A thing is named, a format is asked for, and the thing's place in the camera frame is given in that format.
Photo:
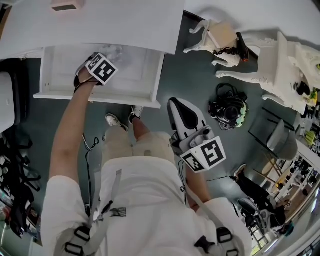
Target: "hand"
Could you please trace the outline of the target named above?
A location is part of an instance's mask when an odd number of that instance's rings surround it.
[[[80,84],[86,81],[90,81],[89,84],[96,85],[99,82],[88,72],[85,66],[80,70],[78,74],[78,78],[79,78]]]

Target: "beige shorts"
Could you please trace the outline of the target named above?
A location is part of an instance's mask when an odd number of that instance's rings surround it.
[[[110,127],[105,133],[102,148],[102,166],[111,159],[127,157],[155,157],[176,165],[175,154],[170,145],[170,135],[165,132],[150,132],[132,145],[128,133],[119,126]]]

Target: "white t-shirt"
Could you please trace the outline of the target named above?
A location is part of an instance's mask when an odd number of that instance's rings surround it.
[[[106,230],[109,256],[200,256],[194,245],[202,236],[217,242],[215,224],[201,209],[195,213],[181,202],[184,193],[178,170],[160,158],[134,156],[108,161],[101,173],[100,212],[110,200],[116,171],[120,169],[120,187],[111,208],[126,207],[126,217],[110,218]],[[217,198],[206,205],[231,233],[241,238],[245,255],[249,256],[252,239],[232,204],[226,198]],[[83,223],[88,223],[88,216],[79,185],[68,177],[51,178],[41,221],[46,255],[53,255],[64,230],[76,229]],[[104,239],[97,255],[105,254]]]

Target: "gray floor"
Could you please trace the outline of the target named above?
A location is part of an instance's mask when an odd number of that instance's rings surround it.
[[[267,108],[277,113],[277,115],[288,121],[293,121],[295,112],[291,109],[276,105],[273,102],[262,100],[263,90],[259,84],[247,84],[233,78],[218,79],[215,77],[217,70],[222,70],[222,66],[212,66],[213,55],[209,52],[190,52],[183,53],[187,46],[195,44],[201,37],[190,35],[189,29],[194,28],[196,23],[187,18],[183,18],[176,55],[166,55],[162,75],[159,84],[157,100],[160,102],[161,109],[145,108],[142,114],[142,120],[152,131],[164,131],[172,134],[167,113],[167,101],[171,97],[183,98],[198,106],[206,117],[208,124],[213,128],[214,133],[221,137],[227,160],[219,166],[205,173],[208,180],[230,175],[243,163],[252,165],[261,165],[261,146],[255,142],[254,138],[248,133],[248,130],[258,117],[261,116],[261,108],[267,105]],[[37,169],[41,175],[42,189],[35,196],[35,208],[40,211],[45,196],[46,183],[49,176],[50,154],[56,129],[60,119],[68,104],[66,100],[54,99],[34,99],[33,94],[39,92],[40,60],[28,59],[30,80],[30,115],[27,122],[20,127],[27,132],[33,140],[33,147],[29,150],[31,166]],[[257,62],[251,58],[247,63],[241,63],[234,68],[239,72],[255,72]],[[229,82],[238,91],[245,92],[248,96],[249,114],[243,127],[230,131],[222,131],[218,123],[208,114],[208,100],[215,99],[216,86],[219,83]],[[118,115],[123,122],[127,121],[127,115],[130,111],[129,106],[90,103],[87,109],[85,121],[85,135],[89,144],[93,143],[94,137],[98,137],[100,144],[90,155],[91,176],[92,172],[99,167],[101,161],[102,136],[106,131],[105,114],[110,112]],[[259,133],[267,133],[274,126],[264,122]],[[249,170],[248,177],[259,182],[259,179]],[[88,178],[85,164],[85,148],[81,147],[79,152],[79,178],[82,197],[88,202]],[[210,192],[214,198],[228,197],[235,200],[242,196],[241,190],[229,178],[208,182]]]

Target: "open drawer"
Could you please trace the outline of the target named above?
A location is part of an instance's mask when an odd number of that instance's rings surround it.
[[[71,100],[77,68],[103,46],[77,44],[46,47],[41,59],[40,92],[34,97]],[[164,56],[164,52],[122,46],[120,60],[113,63],[119,71],[105,86],[96,86],[89,100],[159,109],[161,105],[156,97]]]

